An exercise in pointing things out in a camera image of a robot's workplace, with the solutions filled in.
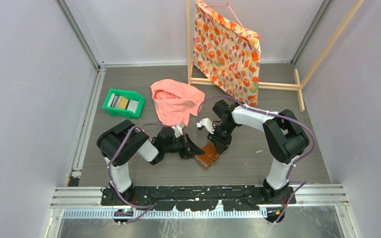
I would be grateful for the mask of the brown leather card holder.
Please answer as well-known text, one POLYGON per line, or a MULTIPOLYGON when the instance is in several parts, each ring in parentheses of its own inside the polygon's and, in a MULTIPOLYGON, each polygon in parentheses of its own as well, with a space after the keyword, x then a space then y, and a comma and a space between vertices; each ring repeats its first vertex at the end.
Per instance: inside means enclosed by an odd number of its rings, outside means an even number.
POLYGON ((208 170, 218 162, 221 155, 212 143, 207 143, 202 150, 204 151, 204 154, 195 155, 195 158, 204 170, 208 170))

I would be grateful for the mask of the green card tray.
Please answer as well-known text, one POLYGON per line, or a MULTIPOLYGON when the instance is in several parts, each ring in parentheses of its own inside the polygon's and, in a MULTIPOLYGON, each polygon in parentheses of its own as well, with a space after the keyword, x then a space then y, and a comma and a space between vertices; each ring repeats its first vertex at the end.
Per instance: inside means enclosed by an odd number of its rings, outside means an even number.
POLYGON ((111 88, 102 105, 111 116, 138 119, 141 116, 146 99, 135 91, 111 88))

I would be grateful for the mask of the stack of cards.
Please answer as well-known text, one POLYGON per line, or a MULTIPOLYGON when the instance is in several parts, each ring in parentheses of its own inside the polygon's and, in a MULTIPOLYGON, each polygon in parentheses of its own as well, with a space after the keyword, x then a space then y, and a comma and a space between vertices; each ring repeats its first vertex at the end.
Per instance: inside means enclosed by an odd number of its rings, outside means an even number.
POLYGON ((119 96, 115 93, 112 93, 109 101, 107 103, 107 107, 109 108, 115 108, 115 109, 121 109, 121 110, 128 110, 133 113, 136 112, 139 106, 138 100, 130 100, 126 98, 125 96, 119 96))

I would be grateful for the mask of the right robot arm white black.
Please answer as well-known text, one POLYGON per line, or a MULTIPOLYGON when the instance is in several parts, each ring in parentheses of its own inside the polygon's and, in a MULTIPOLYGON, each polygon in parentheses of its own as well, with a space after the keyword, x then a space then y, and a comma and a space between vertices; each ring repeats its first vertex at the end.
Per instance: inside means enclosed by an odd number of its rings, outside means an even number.
POLYGON ((215 103, 213 111, 220 120, 214 123, 207 138, 219 154, 229 148, 236 127, 245 125, 264 133, 273 160, 260 189, 260 198, 272 204, 283 199, 289 186, 288 174, 310 143, 293 112, 261 113, 248 105, 227 104, 224 100, 215 103))

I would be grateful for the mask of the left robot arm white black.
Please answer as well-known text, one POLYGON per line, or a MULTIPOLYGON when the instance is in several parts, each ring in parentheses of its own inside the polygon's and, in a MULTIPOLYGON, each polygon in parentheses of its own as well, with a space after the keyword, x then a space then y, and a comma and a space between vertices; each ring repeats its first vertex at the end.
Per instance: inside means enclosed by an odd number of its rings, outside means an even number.
POLYGON ((120 205, 127 205, 132 199, 129 161, 135 154, 151 165, 158 164, 170 153, 178 154, 182 159, 205 154, 180 126, 163 126, 155 137, 150 138, 128 119, 101 134, 96 145, 107 163, 113 198, 120 205))

